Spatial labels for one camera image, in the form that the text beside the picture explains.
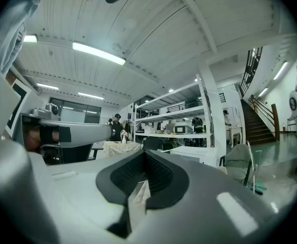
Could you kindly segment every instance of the white cloth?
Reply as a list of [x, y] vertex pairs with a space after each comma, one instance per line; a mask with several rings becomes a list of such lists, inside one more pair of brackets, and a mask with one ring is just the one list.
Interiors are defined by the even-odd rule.
[[130, 151], [137, 151], [141, 149], [141, 145], [128, 141], [126, 144], [121, 144], [120, 142], [110, 142], [106, 141], [103, 144], [103, 150], [106, 157], [113, 157], [119, 154], [127, 153]]

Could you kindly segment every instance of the chair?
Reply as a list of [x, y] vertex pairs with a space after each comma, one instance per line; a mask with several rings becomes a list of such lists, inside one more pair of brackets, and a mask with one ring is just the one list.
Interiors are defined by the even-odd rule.
[[48, 150], [54, 151], [57, 156], [56, 159], [48, 157], [45, 159], [45, 162], [51, 165], [55, 164], [70, 164], [91, 161], [96, 159], [96, 152], [94, 153], [94, 158], [89, 159], [89, 155], [92, 149], [92, 144], [82, 145], [71, 148], [61, 148], [58, 144], [45, 144], [40, 148], [40, 152], [45, 152]]
[[143, 142], [143, 149], [158, 150], [161, 145], [160, 137], [147, 137]]
[[246, 144], [237, 144], [230, 153], [221, 157], [219, 166], [222, 162], [229, 176], [247, 184], [252, 162], [250, 149]]
[[176, 147], [179, 147], [179, 143], [178, 142], [175, 142], [173, 140], [165, 140], [163, 142], [163, 150], [166, 151], [166, 150], [171, 150], [171, 149], [174, 149]]

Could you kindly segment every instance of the window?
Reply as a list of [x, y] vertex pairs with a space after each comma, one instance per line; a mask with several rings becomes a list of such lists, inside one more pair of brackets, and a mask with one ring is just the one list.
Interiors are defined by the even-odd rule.
[[50, 103], [57, 105], [62, 121], [98, 124], [101, 108], [75, 102], [50, 98]]

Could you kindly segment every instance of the staircase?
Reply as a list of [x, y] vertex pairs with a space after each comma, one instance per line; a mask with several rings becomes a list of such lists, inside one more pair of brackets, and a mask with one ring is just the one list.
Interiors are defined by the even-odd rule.
[[273, 133], [265, 125], [258, 114], [241, 100], [246, 124], [246, 138], [251, 145], [276, 142]]

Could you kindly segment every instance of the white pillar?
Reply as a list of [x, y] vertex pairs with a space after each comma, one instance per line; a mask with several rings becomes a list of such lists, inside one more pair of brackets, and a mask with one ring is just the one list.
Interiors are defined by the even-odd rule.
[[226, 154], [226, 136], [223, 109], [218, 89], [211, 70], [205, 61], [199, 62], [199, 75], [206, 88], [207, 95], [211, 105], [211, 120], [214, 127], [214, 146], [218, 148], [218, 156], [222, 157]]

